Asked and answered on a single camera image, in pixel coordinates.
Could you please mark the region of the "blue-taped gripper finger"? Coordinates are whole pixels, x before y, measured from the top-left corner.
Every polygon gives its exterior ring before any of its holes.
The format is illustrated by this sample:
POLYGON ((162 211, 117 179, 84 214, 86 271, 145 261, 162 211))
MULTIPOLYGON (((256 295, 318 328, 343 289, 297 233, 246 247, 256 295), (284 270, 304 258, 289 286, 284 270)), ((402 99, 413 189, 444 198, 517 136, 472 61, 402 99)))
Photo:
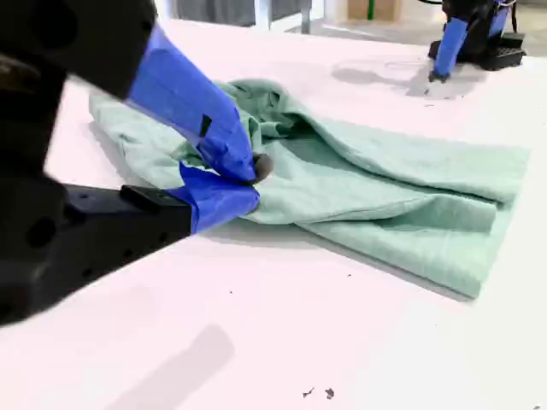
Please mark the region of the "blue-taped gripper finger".
POLYGON ((271 171, 234 103, 168 39, 150 1, 2 2, 2 156, 41 169, 71 75, 172 127, 223 178, 252 185, 271 171))
POLYGON ((172 243, 254 210, 256 190, 180 166, 182 186, 160 190, 68 187, 63 212, 63 277, 83 287, 172 243))
POLYGON ((458 19, 448 21, 440 41, 430 46, 429 57, 434 60, 428 81, 445 82, 456 65, 456 60, 467 37, 468 22, 458 19))

